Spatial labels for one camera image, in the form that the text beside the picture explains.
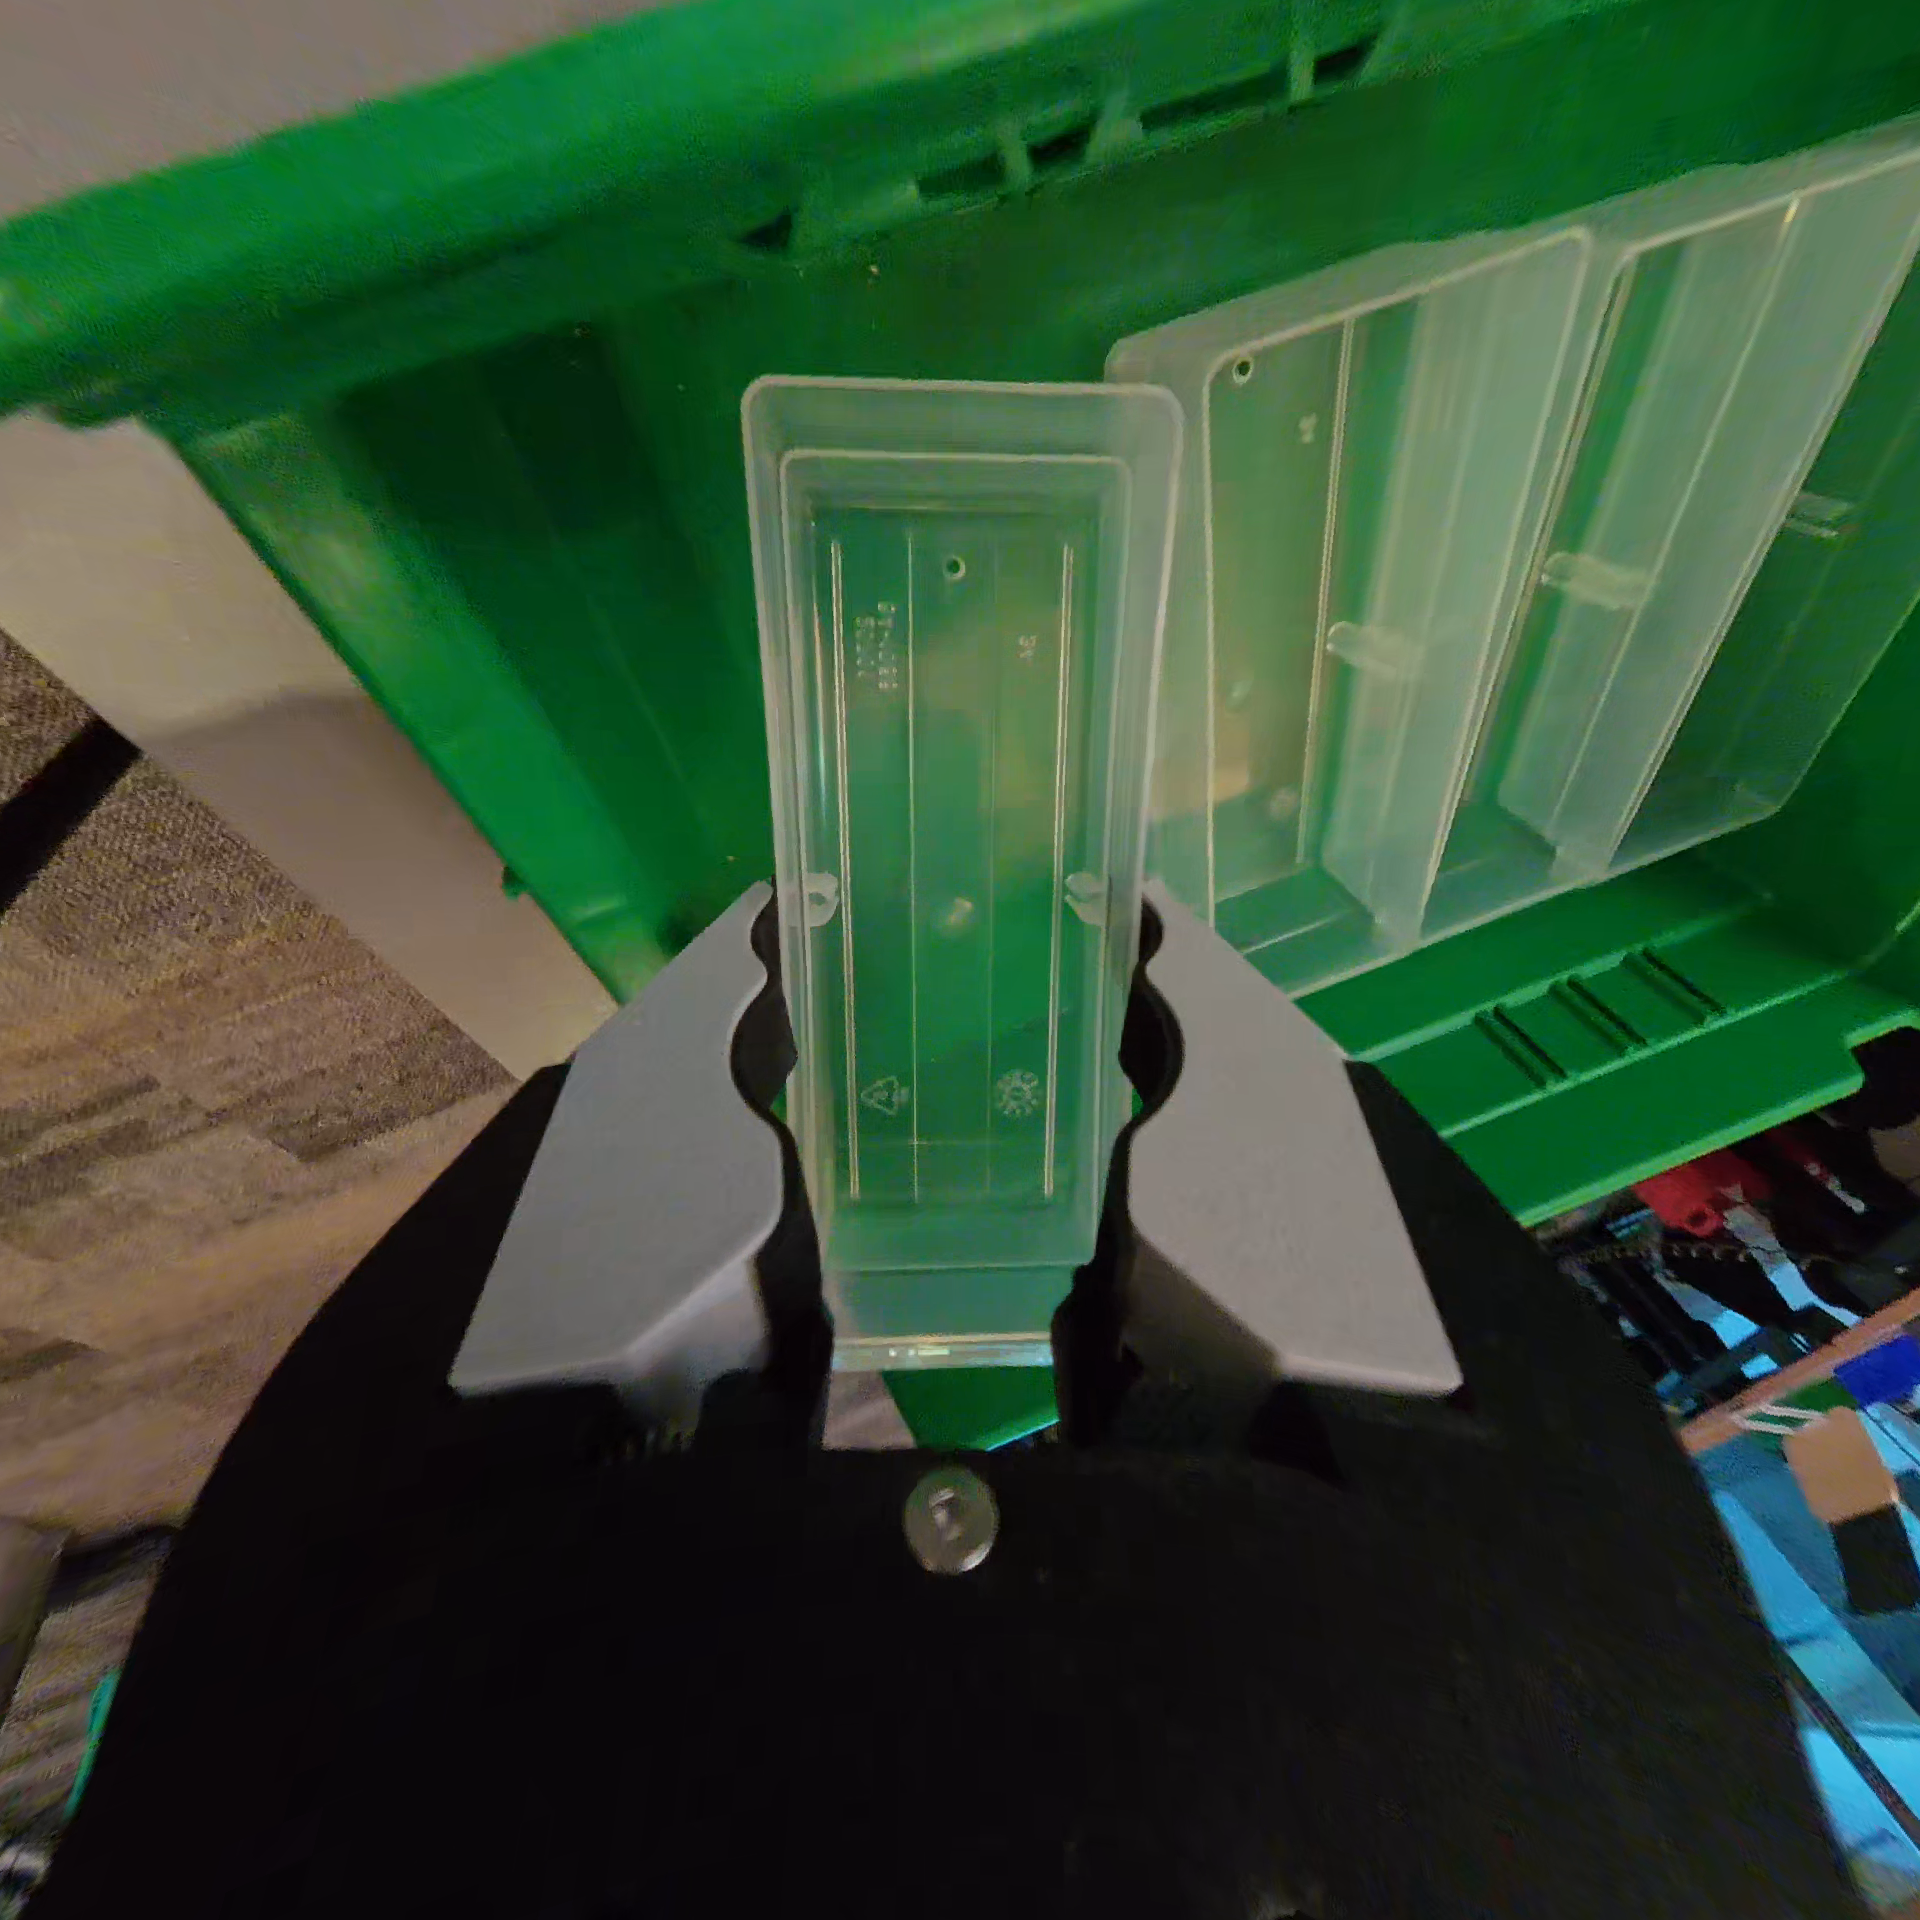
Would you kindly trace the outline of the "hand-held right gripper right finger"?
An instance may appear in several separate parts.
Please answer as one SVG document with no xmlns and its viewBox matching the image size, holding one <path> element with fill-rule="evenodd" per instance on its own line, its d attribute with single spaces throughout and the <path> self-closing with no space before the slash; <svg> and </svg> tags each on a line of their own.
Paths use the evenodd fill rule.
<svg viewBox="0 0 1920 1920">
<path fill-rule="evenodd" d="M 1056 1311 L 1064 1442 L 1314 1442 L 1314 1395 L 1465 1389 L 1365 1071 L 1161 879 L 1122 1071 L 1137 1113 Z"/>
</svg>

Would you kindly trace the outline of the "green plastic bin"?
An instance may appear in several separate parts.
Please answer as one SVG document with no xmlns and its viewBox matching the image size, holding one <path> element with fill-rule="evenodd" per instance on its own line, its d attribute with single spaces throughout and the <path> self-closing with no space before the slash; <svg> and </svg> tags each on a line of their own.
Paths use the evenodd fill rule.
<svg viewBox="0 0 1920 1920">
<path fill-rule="evenodd" d="M 635 997 L 776 879 L 757 375 L 1111 384 L 1903 116 L 1917 7 L 679 7 L 13 216 L 7 421 L 182 456 Z M 1300 1008 L 1530 1226 L 1866 1093 L 1917 1048 L 1917 600 L 1770 817 Z"/>
</svg>

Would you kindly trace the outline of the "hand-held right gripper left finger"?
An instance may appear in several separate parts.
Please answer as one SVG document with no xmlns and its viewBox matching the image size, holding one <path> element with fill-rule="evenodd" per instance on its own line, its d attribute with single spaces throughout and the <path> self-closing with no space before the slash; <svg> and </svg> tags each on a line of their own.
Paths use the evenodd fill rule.
<svg viewBox="0 0 1920 1920">
<path fill-rule="evenodd" d="M 562 1066 L 453 1389 L 611 1389 L 650 1437 L 825 1442 L 794 1060 L 782 891 L 755 879 Z"/>
</svg>

